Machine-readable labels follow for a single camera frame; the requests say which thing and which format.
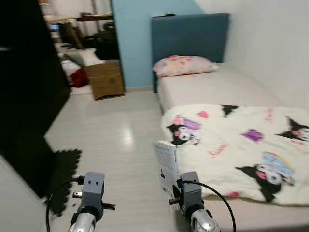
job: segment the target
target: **blue headboard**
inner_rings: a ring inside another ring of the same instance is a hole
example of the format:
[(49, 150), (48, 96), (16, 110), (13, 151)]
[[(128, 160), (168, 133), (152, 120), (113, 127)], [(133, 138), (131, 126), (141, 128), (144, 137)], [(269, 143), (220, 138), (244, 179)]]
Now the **blue headboard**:
[[(223, 62), (228, 22), (228, 13), (152, 18), (153, 65), (171, 55)], [(153, 81), (156, 92), (155, 73)]]

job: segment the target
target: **dark cabinet door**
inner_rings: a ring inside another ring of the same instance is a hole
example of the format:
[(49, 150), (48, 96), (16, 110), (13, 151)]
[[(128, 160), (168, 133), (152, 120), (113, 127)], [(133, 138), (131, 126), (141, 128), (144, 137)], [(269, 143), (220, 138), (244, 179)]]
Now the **dark cabinet door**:
[(70, 88), (37, 0), (0, 6), (0, 152), (43, 196), (54, 162), (43, 136)]

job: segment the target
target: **beige bed sheet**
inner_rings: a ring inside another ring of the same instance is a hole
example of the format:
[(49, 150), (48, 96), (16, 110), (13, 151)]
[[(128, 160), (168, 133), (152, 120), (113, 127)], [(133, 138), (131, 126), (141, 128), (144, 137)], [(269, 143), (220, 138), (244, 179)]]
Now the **beige bed sheet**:
[[(258, 81), (219, 64), (212, 73), (163, 77), (158, 97), (163, 110), (185, 104), (284, 106)], [(309, 207), (284, 207), (251, 200), (231, 199), (238, 232), (309, 232)], [(205, 201), (222, 232), (232, 231), (229, 211), (223, 202)]]

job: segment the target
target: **red cloth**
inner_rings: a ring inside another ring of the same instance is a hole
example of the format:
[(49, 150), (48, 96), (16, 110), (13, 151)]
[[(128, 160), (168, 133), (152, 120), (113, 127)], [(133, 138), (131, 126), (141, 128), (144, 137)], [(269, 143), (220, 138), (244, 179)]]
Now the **red cloth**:
[(71, 74), (71, 79), (74, 83), (74, 86), (78, 88), (88, 85), (87, 75), (83, 69), (78, 69), (73, 74)]

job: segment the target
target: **cardboard box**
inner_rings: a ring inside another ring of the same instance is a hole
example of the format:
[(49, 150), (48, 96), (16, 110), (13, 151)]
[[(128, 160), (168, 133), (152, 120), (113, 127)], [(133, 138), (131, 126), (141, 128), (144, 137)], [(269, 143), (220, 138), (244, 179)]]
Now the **cardboard box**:
[(124, 94), (119, 62), (86, 66), (85, 71), (95, 100)]

